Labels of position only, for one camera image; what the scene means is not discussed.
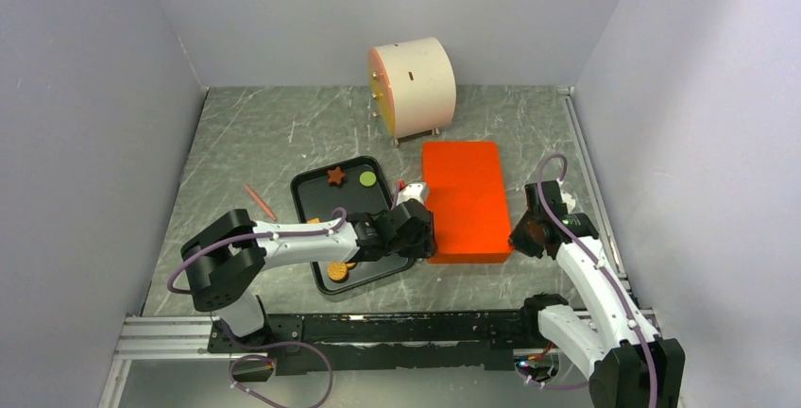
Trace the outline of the orange tray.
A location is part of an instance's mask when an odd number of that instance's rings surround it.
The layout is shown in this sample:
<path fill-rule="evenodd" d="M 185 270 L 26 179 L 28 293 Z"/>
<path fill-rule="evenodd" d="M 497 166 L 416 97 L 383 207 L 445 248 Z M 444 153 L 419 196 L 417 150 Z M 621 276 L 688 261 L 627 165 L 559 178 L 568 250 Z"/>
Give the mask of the orange tray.
<path fill-rule="evenodd" d="M 430 264 L 503 264 L 512 253 L 503 168 L 496 143 L 431 141 L 421 150 L 436 252 Z"/>

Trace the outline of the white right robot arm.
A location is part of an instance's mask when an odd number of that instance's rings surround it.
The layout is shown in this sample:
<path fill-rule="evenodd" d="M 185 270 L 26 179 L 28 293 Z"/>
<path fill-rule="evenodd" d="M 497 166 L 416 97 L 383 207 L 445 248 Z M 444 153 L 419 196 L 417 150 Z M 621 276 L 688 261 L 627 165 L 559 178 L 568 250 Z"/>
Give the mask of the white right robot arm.
<path fill-rule="evenodd" d="M 590 321 L 560 295 L 525 300 L 521 339 L 556 346 L 582 372 L 596 407 L 675 407 L 686 354 L 665 339 L 624 289 L 584 213 L 570 213 L 555 180 L 525 187 L 526 210 L 509 237 L 529 257 L 552 258 L 572 281 Z"/>

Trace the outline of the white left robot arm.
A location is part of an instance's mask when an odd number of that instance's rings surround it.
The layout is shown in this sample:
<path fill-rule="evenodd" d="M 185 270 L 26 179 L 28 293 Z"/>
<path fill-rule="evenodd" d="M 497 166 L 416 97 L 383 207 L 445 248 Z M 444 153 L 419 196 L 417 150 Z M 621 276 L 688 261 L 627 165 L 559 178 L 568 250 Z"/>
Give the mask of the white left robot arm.
<path fill-rule="evenodd" d="M 191 297 L 195 310 L 227 326 L 244 350 L 262 349 L 270 326 L 250 285 L 263 271 L 294 264 L 377 262 L 435 252 L 434 215 L 415 198 L 376 213 L 332 211 L 326 222 L 258 223 L 236 209 L 190 239 L 167 289 Z"/>

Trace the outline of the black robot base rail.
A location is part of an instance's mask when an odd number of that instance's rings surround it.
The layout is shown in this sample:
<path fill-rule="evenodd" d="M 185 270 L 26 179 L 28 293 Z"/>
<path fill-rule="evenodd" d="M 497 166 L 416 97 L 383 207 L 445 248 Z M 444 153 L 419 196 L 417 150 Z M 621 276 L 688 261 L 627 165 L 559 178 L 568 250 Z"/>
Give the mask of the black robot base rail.
<path fill-rule="evenodd" d="M 271 314 L 265 331 L 231 341 L 215 320 L 213 355 L 261 352 L 280 376 L 313 371 L 480 367 L 510 370 L 549 345 L 534 314 L 480 310 L 394 314 Z"/>

